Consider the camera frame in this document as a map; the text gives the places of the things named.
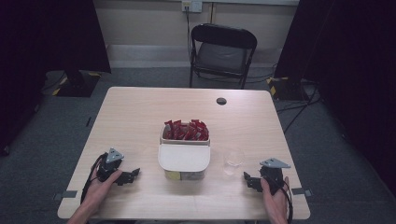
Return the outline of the pile of red snack packets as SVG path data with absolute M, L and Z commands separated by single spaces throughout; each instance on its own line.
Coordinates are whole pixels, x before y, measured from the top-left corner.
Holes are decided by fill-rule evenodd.
M 192 119 L 189 122 L 168 120 L 164 123 L 163 138 L 168 140 L 208 141 L 209 130 L 204 122 Z

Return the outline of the person's left hand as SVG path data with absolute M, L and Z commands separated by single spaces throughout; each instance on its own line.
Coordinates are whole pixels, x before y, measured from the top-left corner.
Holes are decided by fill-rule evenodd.
M 114 172 L 106 181 L 101 182 L 97 178 L 97 170 L 92 173 L 91 184 L 87 190 L 82 205 L 95 211 L 99 208 L 102 201 L 107 196 L 113 183 L 120 177 L 121 170 Z

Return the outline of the white plastic storage box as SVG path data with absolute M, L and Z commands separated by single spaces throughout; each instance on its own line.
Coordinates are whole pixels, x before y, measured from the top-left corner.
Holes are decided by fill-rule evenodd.
M 208 141 L 168 140 L 162 130 L 158 159 L 170 179 L 203 179 L 210 162 L 210 137 Z

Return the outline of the clear glass cup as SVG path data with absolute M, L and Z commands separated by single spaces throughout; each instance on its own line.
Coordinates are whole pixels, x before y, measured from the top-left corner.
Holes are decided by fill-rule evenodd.
M 223 153 L 223 172 L 226 175 L 233 175 L 244 163 L 245 155 L 240 149 L 227 149 Z

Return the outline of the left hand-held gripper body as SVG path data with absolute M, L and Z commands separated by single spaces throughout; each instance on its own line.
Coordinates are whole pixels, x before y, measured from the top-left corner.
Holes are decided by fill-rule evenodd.
M 108 152 L 100 156 L 100 165 L 96 176 L 101 181 L 106 181 L 115 171 L 118 170 L 124 155 L 112 147 Z

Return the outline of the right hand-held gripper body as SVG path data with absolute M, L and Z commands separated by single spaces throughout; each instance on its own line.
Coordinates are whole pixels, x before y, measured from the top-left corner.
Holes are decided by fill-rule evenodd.
M 276 158 L 270 158 L 265 161 L 261 161 L 260 169 L 261 177 L 264 178 L 270 188 L 270 192 L 274 195 L 279 189 L 284 186 L 284 178 L 282 169 L 289 169 L 290 165 Z

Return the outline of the person's right hand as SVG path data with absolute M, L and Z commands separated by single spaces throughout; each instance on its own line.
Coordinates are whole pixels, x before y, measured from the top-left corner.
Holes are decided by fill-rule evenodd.
M 284 192 L 279 189 L 272 195 L 265 179 L 261 179 L 263 206 L 268 219 L 271 217 L 283 217 L 288 220 L 288 200 Z

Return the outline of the white wall socket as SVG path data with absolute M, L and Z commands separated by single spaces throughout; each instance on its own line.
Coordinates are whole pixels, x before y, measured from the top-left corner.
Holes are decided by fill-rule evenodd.
M 203 10 L 203 2 L 196 0 L 182 0 L 181 9 L 183 12 L 201 13 Z

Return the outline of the dark curtain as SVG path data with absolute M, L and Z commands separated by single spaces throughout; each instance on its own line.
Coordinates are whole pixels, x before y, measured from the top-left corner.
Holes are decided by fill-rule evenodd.
M 111 71 L 93 0 L 0 0 L 0 156 L 59 70 Z
M 396 196 L 396 0 L 299 0 L 276 76 L 318 82 Z

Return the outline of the black stand base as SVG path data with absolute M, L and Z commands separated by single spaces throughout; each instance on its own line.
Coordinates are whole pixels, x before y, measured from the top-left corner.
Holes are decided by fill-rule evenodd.
M 98 73 L 80 72 L 78 70 L 65 71 L 65 74 L 66 78 L 52 93 L 54 96 L 89 98 L 101 77 Z
M 269 91 L 276 100 L 307 101 L 308 96 L 300 80 L 289 77 L 269 77 L 266 79 Z

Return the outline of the grey tape strip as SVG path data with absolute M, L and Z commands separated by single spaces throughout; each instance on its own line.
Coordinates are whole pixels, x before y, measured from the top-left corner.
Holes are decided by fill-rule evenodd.
M 304 188 L 296 188 L 291 190 L 293 195 L 301 195 L 303 194 L 305 197 L 311 197 L 313 192 L 311 189 L 304 189 Z
M 64 190 L 53 195 L 54 201 L 61 201 L 63 198 L 75 198 L 77 196 L 76 190 Z

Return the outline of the black folding chair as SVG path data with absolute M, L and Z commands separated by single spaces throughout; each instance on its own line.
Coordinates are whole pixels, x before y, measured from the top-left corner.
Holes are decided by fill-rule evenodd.
M 239 80 L 244 89 L 253 54 L 257 48 L 256 36 L 246 29 L 213 23 L 196 25 L 191 30 L 191 70 Z

